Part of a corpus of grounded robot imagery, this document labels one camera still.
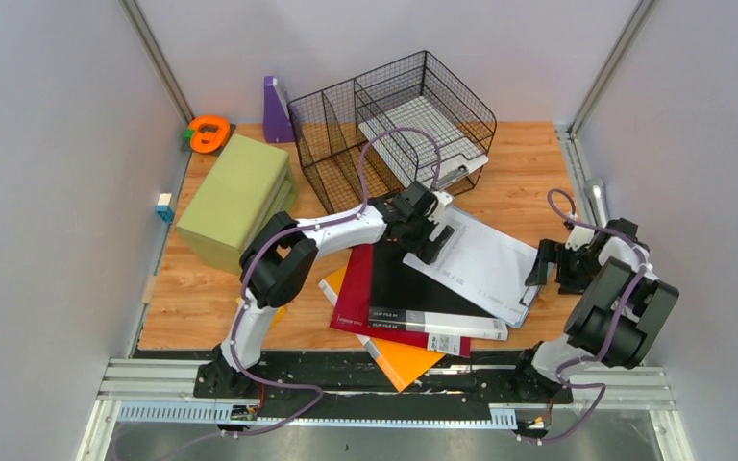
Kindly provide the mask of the white clipboard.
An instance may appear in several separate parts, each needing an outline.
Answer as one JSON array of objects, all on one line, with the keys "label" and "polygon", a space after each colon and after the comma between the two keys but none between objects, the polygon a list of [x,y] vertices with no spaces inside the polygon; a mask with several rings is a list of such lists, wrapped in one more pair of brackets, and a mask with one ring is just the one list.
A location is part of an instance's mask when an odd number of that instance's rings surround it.
[{"label": "white clipboard", "polygon": [[357,127],[402,186],[419,182],[446,190],[468,179],[488,161],[477,143],[434,104],[418,96],[392,109],[376,103],[357,107]]}]

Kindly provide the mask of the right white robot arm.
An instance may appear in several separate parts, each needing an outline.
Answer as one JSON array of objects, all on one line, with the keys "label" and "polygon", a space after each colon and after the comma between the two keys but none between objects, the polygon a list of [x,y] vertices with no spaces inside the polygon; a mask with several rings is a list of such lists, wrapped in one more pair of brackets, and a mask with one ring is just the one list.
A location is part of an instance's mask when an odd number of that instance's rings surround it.
[{"label": "right white robot arm", "polygon": [[592,230],[570,226],[565,242],[543,239],[526,277],[547,284],[551,270],[562,294],[578,296],[561,336],[521,352],[508,382],[516,397],[554,397],[567,377],[597,364],[632,369],[645,358],[679,298],[649,263],[637,225],[624,218]]}]

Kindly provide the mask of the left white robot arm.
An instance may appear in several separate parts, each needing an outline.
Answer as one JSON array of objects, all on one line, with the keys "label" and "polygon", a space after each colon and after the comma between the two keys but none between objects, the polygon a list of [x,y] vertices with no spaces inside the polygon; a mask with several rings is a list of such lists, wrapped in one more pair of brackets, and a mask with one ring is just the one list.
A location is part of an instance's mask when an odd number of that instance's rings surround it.
[{"label": "left white robot arm", "polygon": [[233,325],[211,362],[200,367],[198,382],[212,393],[225,389],[234,397],[248,395],[274,318],[299,295],[318,259],[392,241],[431,264],[454,232],[443,222],[454,200],[446,191],[413,182],[400,193],[365,196],[358,206],[321,218],[276,213],[239,260],[242,292]]}]

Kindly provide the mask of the papers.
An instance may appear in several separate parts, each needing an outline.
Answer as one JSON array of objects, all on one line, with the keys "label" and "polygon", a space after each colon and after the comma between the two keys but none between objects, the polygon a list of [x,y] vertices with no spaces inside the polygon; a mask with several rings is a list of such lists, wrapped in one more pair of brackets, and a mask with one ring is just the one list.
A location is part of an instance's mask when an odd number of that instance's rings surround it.
[{"label": "papers", "polygon": [[432,233],[437,236],[450,227],[453,234],[430,264],[416,255],[404,256],[403,263],[484,311],[520,328],[538,296],[536,286],[525,285],[537,249],[477,220],[452,206]]}]

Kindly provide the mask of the black wire mesh basket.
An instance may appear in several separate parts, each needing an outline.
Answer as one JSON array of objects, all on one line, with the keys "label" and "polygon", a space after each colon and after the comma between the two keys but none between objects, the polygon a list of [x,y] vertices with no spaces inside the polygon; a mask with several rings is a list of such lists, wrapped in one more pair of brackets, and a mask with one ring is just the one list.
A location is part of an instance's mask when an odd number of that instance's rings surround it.
[{"label": "black wire mesh basket", "polygon": [[423,50],[287,103],[301,170],[328,213],[419,182],[455,196],[489,160],[497,117]]}]

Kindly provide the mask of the green drawer cabinet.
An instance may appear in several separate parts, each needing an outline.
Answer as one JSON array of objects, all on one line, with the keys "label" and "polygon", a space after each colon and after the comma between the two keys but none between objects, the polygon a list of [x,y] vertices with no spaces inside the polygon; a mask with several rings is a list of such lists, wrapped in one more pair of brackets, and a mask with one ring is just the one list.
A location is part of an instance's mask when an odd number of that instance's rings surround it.
[{"label": "green drawer cabinet", "polygon": [[242,252],[296,196],[288,152],[235,134],[188,203],[177,234],[202,263],[238,276]]}]

